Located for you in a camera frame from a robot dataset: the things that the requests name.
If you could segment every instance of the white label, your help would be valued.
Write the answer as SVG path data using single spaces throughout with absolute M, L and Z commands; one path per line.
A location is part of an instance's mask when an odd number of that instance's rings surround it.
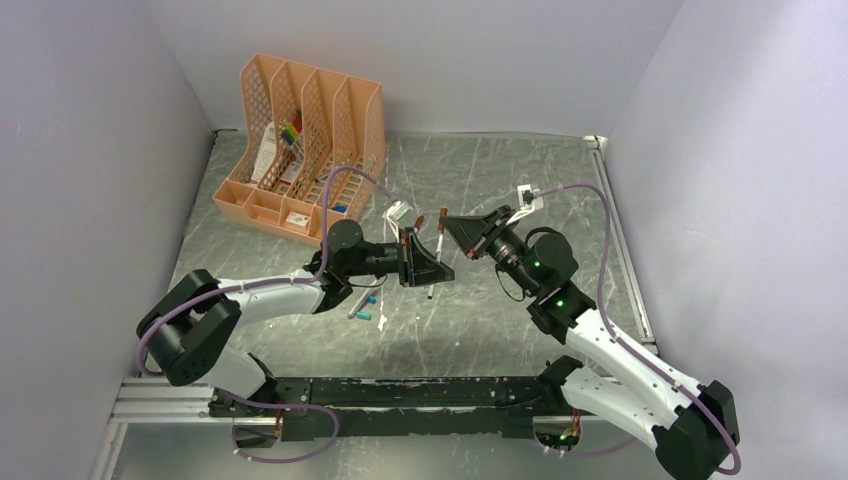
M 250 179 L 259 183 L 265 172 L 271 168 L 274 163 L 274 158 L 277 156 L 277 141 L 274 138 L 274 122 L 265 127 L 265 135 L 262 137 L 262 143 L 259 145 L 259 153 L 256 154 L 256 161 L 253 163 L 253 174 Z
M 289 164 L 286 168 L 286 171 L 283 172 L 283 176 L 280 177 L 280 180 L 292 184 L 294 183 L 294 179 L 297 178 L 297 174 L 300 173 L 300 169 L 303 168 L 303 161 L 294 161 Z
M 410 211 L 411 209 L 412 205 L 398 200 L 391 207 L 389 207 L 388 216 L 395 223 L 397 223 L 400 221 L 401 218 L 403 218 L 404 215 L 406 215 L 406 212 Z
M 286 222 L 306 228 L 306 224 L 309 223 L 309 217 L 300 213 L 289 212 L 289 216 L 286 217 Z

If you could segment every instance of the white wall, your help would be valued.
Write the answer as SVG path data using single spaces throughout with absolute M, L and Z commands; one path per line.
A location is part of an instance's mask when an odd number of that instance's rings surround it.
M 848 478 L 848 3 L 689 0 L 610 138 L 660 350 L 733 390 L 742 478 Z
M 210 146 L 143 3 L 0 4 L 0 478 L 88 478 Z
M 257 52 L 383 83 L 390 131 L 608 134 L 682 0 L 148 0 L 213 127 Z

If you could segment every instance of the small box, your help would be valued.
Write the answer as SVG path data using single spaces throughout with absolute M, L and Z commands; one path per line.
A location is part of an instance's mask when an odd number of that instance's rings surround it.
M 300 170 L 303 168 L 303 162 L 292 162 L 291 165 L 286 168 L 286 171 L 283 172 L 283 175 L 280 177 L 280 181 L 291 185 L 294 180 L 297 178 L 297 174 L 300 173 Z
M 286 217 L 286 223 L 291 223 L 292 225 L 297 225 L 298 227 L 306 228 L 309 225 L 309 217 L 297 212 L 289 212 L 289 216 Z

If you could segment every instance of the purple cable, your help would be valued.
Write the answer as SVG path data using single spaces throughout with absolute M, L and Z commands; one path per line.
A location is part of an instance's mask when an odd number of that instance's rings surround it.
M 569 190 L 569 189 L 572 189 L 572 188 L 588 188 L 589 190 L 592 190 L 593 192 L 595 192 L 598 195 L 598 197 L 600 197 L 601 203 L 604 204 L 604 213 L 605 213 L 605 215 L 604 215 L 605 216 L 604 247 L 603 247 L 603 253 L 601 254 L 601 271 L 598 274 L 598 292 L 597 292 L 597 294 L 598 294 L 598 312 L 601 315 L 601 320 L 604 322 L 604 327 L 607 329 L 607 331 L 610 333 L 610 335 L 612 335 L 612 337 L 615 338 L 615 341 L 619 345 L 621 345 L 621 347 L 624 350 L 626 350 L 628 353 L 633 355 L 637 360 L 639 360 L 640 362 L 645 364 L 646 367 L 650 368 L 654 373 L 659 375 L 663 380 L 668 382 L 670 385 L 675 386 L 674 378 L 671 375 L 666 373 L 663 369 L 659 368 L 658 366 L 654 365 L 644 355 L 639 353 L 638 350 L 633 348 L 633 346 L 631 346 L 630 344 L 625 342 L 624 339 L 615 335 L 615 331 L 613 330 L 612 323 L 610 322 L 610 319 L 607 316 L 607 307 L 606 307 L 606 305 L 604 305 L 604 277 L 606 276 L 606 271 L 607 271 L 607 260 L 609 259 L 609 243 L 610 243 L 610 236 L 612 235 L 612 208 L 610 207 L 609 200 L 607 199 L 606 195 L 604 195 L 604 192 L 602 192 L 601 189 L 599 189 L 597 186 L 592 185 L 590 183 L 570 183 L 568 185 L 559 184 L 556 187 L 546 188 L 546 189 L 540 191 L 538 193 L 538 196 L 544 197 L 544 196 L 550 195 L 554 192 L 559 192 L 559 191 L 562 191 L 562 190 Z M 717 469 L 717 471 L 719 473 L 724 474 L 724 475 L 736 475 L 737 473 L 739 473 L 739 471 L 742 469 L 742 458 L 739 455 L 739 450 L 736 448 L 736 444 L 733 442 L 733 439 L 730 438 L 730 434 L 727 433 L 727 429 L 724 428 L 724 425 L 721 424 L 721 422 L 719 421 L 718 418 L 716 418 L 716 416 L 713 414 L 713 412 L 711 412 L 707 408 L 707 406 L 704 405 L 704 403 L 701 402 L 701 400 L 699 400 L 698 397 L 694 393 L 689 391 L 688 388 L 686 388 L 683 385 L 677 385 L 677 386 L 675 386 L 675 388 L 677 388 L 680 392 L 682 392 L 683 395 L 686 396 L 686 398 L 691 400 L 692 403 L 694 403 L 695 406 L 697 406 L 698 409 L 701 410 L 701 413 L 703 413 L 704 416 L 706 416 L 707 419 L 710 421 L 710 423 L 712 423 L 713 427 L 715 427 L 715 429 L 718 430 L 719 435 L 721 435 L 721 438 L 724 440 L 724 442 L 727 444 L 727 447 L 730 449 L 730 455 L 733 457 L 733 467 L 732 468 L 721 468 L 721 467 L 719 467 Z M 627 442 L 624 442 L 621 445 L 617 445 L 615 447 L 609 448 L 607 450 L 602 450 L 600 452 L 587 452 L 583 456 L 599 456 L 601 454 L 605 454 L 604 452 L 606 452 L 606 453 L 617 452 L 618 450 L 621 450 L 625 446 L 629 445 L 629 443 L 632 442 L 632 441 L 633 441 L 633 439 L 628 440 Z
M 343 172 L 343 171 L 351 171 L 351 172 L 354 172 L 358 175 L 361 175 L 366 180 L 368 180 L 369 182 L 376 185 L 377 188 L 379 188 L 381 192 L 383 192 L 387 197 L 389 197 L 389 201 L 395 202 L 397 200 L 397 197 L 394 194 L 392 194 L 392 192 L 390 192 L 389 189 L 386 188 L 385 185 L 378 182 L 374 177 L 372 177 L 371 175 L 368 175 L 364 171 L 362 171 L 362 170 L 360 170 L 356 167 L 349 167 L 347 165 L 343 165 L 341 167 L 336 167 L 335 169 L 333 169 L 332 172 L 330 172 L 330 175 L 327 177 L 327 183 L 324 184 L 324 188 L 322 190 L 322 197 L 321 197 L 321 200 L 322 200 L 322 202 L 321 202 L 321 208 L 322 208 L 322 215 L 321 215 L 321 266 L 318 267 L 318 270 L 315 272 L 315 275 L 313 275 L 312 278 L 295 278 L 294 280 L 291 280 L 289 277 L 266 278 L 264 280 L 257 280 L 255 282 L 245 283 L 244 287 L 243 287 L 245 290 L 250 290 L 250 289 L 253 289 L 253 288 L 266 287 L 268 285 L 277 285 L 277 284 L 289 284 L 289 285 L 291 285 L 292 283 L 300 283 L 300 284 L 312 283 L 312 282 L 318 280 L 319 278 L 321 278 L 321 275 L 324 274 L 324 270 L 327 269 L 327 257 L 329 256 L 328 251 L 327 251 L 327 248 L 328 248 L 327 242 L 326 242 L 326 239 L 327 239 L 327 203 L 328 203 L 327 196 L 329 194 L 329 187 L 330 187 L 330 185 L 332 185 L 333 179 L 336 177 L 336 174 L 338 174 L 339 172 Z M 136 347 L 135 363 L 138 366 L 138 369 L 141 370 L 141 373 L 144 373 L 145 375 L 156 376 L 156 377 L 162 376 L 162 372 L 154 372 L 153 370 L 150 370 L 149 368 L 147 368 L 147 366 L 144 364 L 144 360 L 145 360 L 145 356 L 146 356 L 145 354 L 147 353 L 147 343 L 150 341 L 150 338 L 157 331 L 159 331 L 159 329 L 162 327 L 162 325 L 170 322 L 171 320 L 173 320 L 174 317 L 185 312 L 186 310 L 189 310 L 190 308 L 194 307 L 198 303 L 201 303 L 205 300 L 216 297 L 218 295 L 224 295 L 224 294 L 227 294 L 227 293 L 236 292 L 236 291 L 239 291 L 241 289 L 242 289 L 242 287 L 240 285 L 232 285 L 232 286 L 229 286 L 229 287 L 218 288 L 216 290 L 212 290 L 211 292 L 207 292 L 207 293 L 204 293 L 203 295 L 192 298 L 191 300 L 183 303 L 182 305 L 171 310 L 170 312 L 166 313 L 165 315 L 159 317 L 153 323 L 153 325 L 151 325 L 150 328 L 148 328 L 147 331 L 144 332 L 144 335 L 141 336 L 141 339 L 138 342 L 138 346 Z
M 233 400 L 235 400 L 239 403 L 242 403 L 244 405 L 247 405 L 249 407 L 266 408 L 266 409 L 271 409 L 271 410 L 283 410 L 283 409 L 318 410 L 319 412 L 326 413 L 333 420 L 333 434 L 330 436 L 330 439 L 327 440 L 327 442 L 324 445 L 320 446 L 319 448 L 317 448 L 317 449 L 315 449 L 315 450 L 313 450 L 313 451 L 311 451 L 311 452 L 309 452 L 305 455 L 301 455 L 299 457 L 292 457 L 292 458 L 266 458 L 266 457 L 255 457 L 253 455 L 248 455 L 247 453 L 245 453 L 244 451 L 242 451 L 239 448 L 238 443 L 236 442 L 236 430 L 238 430 L 240 427 L 233 427 L 232 433 L 230 434 L 230 438 L 233 442 L 233 453 L 240 456 L 241 458 L 244 458 L 245 460 L 249 460 L 249 461 L 252 461 L 252 462 L 259 462 L 259 463 L 295 463 L 295 462 L 300 462 L 301 460 L 309 460 L 310 458 L 317 457 L 318 455 L 321 455 L 322 453 L 327 451 L 327 449 L 332 447 L 333 444 L 336 442 L 336 439 L 339 437 L 339 428 L 340 428 L 339 417 L 336 415 L 336 412 L 332 411 L 331 409 L 329 409 L 329 408 L 327 408 L 323 405 L 313 405 L 313 404 L 310 404 L 310 403 L 260 403 L 260 402 L 254 402 L 253 400 L 248 400 L 246 398 L 240 397 L 240 396 L 238 396 L 234 393 L 228 392 L 226 390 L 220 390 L 219 389 L 218 391 L 223 393 L 224 395 L 232 398 Z M 254 433 L 254 434 L 259 435 L 261 437 L 267 437 L 266 434 L 263 434 L 263 433 L 260 433 L 260 432 L 251 432 L 251 433 Z

